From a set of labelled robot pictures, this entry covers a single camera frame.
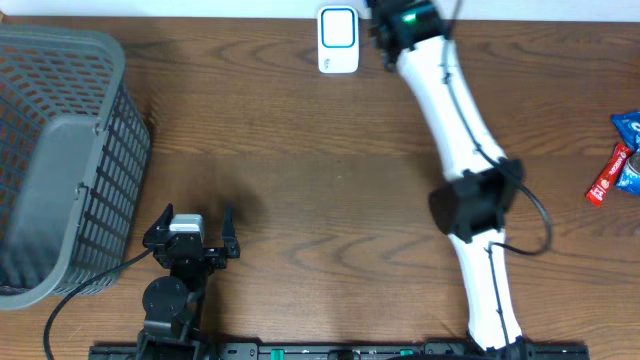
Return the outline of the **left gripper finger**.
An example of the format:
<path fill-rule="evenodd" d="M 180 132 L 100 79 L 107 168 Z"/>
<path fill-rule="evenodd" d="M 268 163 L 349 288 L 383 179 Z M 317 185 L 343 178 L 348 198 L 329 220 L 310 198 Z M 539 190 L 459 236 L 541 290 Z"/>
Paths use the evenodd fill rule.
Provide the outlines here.
<path fill-rule="evenodd" d="M 165 209 L 163 210 L 160 217 L 156 220 L 153 225 L 153 229 L 157 232 L 166 232 L 170 228 L 171 221 L 174 217 L 174 207 L 171 203 L 169 203 Z"/>
<path fill-rule="evenodd" d="M 232 208 L 230 206 L 227 206 L 224 212 L 224 221 L 221 232 L 221 237 L 226 250 L 239 249 L 232 213 Z"/>

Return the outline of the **red coffee stick sachet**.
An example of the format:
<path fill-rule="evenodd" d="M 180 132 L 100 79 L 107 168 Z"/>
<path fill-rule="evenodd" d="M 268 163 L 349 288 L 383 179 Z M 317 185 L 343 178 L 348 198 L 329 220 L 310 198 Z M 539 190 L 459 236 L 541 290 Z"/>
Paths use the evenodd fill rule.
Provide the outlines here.
<path fill-rule="evenodd" d="M 606 166 L 585 195 L 592 205 L 596 207 L 602 205 L 607 193 L 614 187 L 626 160 L 632 154 L 632 149 L 623 143 L 615 146 Z"/>

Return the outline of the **blue Oreo cookie pack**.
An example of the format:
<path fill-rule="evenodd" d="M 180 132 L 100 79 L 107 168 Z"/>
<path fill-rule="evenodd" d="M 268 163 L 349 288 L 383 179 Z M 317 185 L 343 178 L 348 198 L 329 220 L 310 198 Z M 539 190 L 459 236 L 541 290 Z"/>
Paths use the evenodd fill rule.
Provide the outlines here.
<path fill-rule="evenodd" d="M 640 191 L 639 181 L 639 112 L 630 112 L 612 116 L 612 123 L 625 144 L 631 149 L 620 173 L 616 186 L 633 195 Z"/>

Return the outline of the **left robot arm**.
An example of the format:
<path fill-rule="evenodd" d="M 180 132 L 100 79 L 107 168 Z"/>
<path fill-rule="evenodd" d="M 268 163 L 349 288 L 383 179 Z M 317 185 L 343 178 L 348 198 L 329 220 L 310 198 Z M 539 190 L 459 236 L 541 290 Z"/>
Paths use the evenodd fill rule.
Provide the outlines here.
<path fill-rule="evenodd" d="M 203 217 L 174 213 L 169 204 L 143 237 L 143 246 L 169 271 L 144 291 L 146 312 L 135 357 L 155 359 L 216 359 L 217 349 L 200 331 L 209 277 L 240 257 L 232 209 L 223 216 L 220 247 L 204 245 Z"/>

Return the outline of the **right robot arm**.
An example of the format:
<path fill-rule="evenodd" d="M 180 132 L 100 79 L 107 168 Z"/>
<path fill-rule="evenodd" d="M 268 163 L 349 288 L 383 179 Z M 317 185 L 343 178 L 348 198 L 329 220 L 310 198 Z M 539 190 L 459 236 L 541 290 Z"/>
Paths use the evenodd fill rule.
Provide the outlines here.
<path fill-rule="evenodd" d="M 384 66 L 414 94 L 434 138 L 445 183 L 428 198 L 456 252 L 469 308 L 468 333 L 487 356 L 509 359 L 522 336 L 511 303 L 505 214 L 516 189 L 507 159 L 475 104 L 449 24 L 431 1 L 370 1 L 370 34 Z"/>

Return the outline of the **white barcode scanner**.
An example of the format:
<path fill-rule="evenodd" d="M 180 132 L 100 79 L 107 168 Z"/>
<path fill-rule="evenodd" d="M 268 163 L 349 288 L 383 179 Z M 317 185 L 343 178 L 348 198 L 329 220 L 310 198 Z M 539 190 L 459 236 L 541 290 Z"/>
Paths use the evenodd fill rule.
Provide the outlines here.
<path fill-rule="evenodd" d="M 318 69 L 324 74 L 354 73 L 359 66 L 359 16 L 347 5 L 317 13 Z"/>

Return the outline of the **grey plastic basket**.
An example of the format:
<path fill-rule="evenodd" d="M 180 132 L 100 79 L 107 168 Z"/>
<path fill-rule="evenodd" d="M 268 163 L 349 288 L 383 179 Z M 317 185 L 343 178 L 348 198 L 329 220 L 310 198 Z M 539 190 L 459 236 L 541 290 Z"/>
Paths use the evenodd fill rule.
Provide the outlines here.
<path fill-rule="evenodd" d="M 151 135 L 95 31 L 1 29 L 1 307 L 99 293 L 124 260 Z"/>

